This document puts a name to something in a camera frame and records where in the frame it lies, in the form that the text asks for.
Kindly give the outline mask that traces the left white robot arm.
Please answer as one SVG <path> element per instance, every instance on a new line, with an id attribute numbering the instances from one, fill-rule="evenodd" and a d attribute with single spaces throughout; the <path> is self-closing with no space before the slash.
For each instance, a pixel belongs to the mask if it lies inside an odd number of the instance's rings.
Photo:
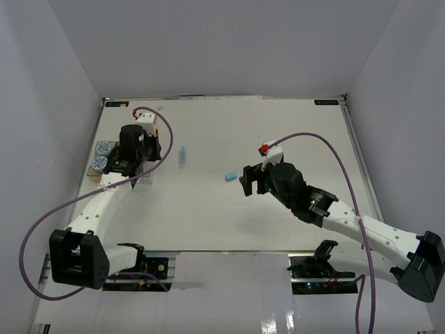
<path id="1" fill-rule="evenodd" d="M 136 176 L 161 158 L 155 125 L 125 125 L 111 152 L 102 157 L 99 193 L 80 214 L 49 238 L 51 274 L 54 282 L 100 289 L 108 277 L 121 271 L 141 277 L 147 269 L 144 248 L 134 243 L 107 246 L 104 237 L 119 205 L 133 191 Z"/>

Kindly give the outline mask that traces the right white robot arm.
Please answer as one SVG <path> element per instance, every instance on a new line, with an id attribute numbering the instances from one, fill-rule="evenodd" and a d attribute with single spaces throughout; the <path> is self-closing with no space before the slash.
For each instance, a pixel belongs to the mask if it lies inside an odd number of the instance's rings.
<path id="1" fill-rule="evenodd" d="M 290 259 L 293 278 L 334 278 L 342 273 L 375 276 L 397 285 L 412 298 L 431 303 L 444 277 L 444 245 L 439 235 L 423 235 L 391 227 L 370 216 L 359 217 L 335 195 L 310 186 L 293 164 L 246 166 L 240 178 L 244 194 L 269 193 L 308 224 L 342 234 L 362 248 L 324 240 L 305 260 Z"/>

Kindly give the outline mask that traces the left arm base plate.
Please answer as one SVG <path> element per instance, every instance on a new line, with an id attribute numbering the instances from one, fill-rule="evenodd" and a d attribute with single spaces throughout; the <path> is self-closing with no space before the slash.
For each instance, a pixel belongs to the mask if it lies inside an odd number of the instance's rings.
<path id="1" fill-rule="evenodd" d="M 152 279 L 144 275 L 136 275 L 136 273 L 147 273 L 158 278 L 159 280 L 165 280 L 168 277 L 168 265 L 169 259 L 167 257 L 143 256 L 137 261 L 134 267 L 122 270 L 122 272 L 124 273 L 133 272 L 133 274 L 124 275 L 121 273 L 116 273 L 109 276 L 108 278 L 111 280 L 123 280 L 133 278 L 148 282 Z"/>

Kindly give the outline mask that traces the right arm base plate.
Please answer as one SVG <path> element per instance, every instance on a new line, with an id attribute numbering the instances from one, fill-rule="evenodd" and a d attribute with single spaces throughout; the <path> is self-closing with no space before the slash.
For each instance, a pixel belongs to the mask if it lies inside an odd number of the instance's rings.
<path id="1" fill-rule="evenodd" d="M 294 296 L 357 294 L 359 290 L 355 273 L 335 271 L 313 255 L 290 254 L 287 270 Z"/>

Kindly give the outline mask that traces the blue highlighter pen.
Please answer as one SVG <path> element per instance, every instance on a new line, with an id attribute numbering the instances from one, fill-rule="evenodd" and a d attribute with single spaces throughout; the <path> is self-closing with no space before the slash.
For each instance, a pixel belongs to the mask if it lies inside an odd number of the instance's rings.
<path id="1" fill-rule="evenodd" d="M 186 148 L 182 146 L 179 150 L 178 166 L 184 168 L 186 165 Z"/>

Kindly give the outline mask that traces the blue cleaning gel jar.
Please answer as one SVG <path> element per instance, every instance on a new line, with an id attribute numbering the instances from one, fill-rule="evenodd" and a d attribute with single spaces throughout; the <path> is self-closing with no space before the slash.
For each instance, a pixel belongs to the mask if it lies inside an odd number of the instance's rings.
<path id="1" fill-rule="evenodd" d="M 95 156 L 96 157 L 108 157 L 114 148 L 114 144 L 109 141 L 100 141 L 96 144 L 95 147 Z"/>
<path id="2" fill-rule="evenodd" d="M 107 166 L 108 158 L 105 156 L 98 156 L 92 160 L 91 168 L 94 172 L 102 174 Z"/>

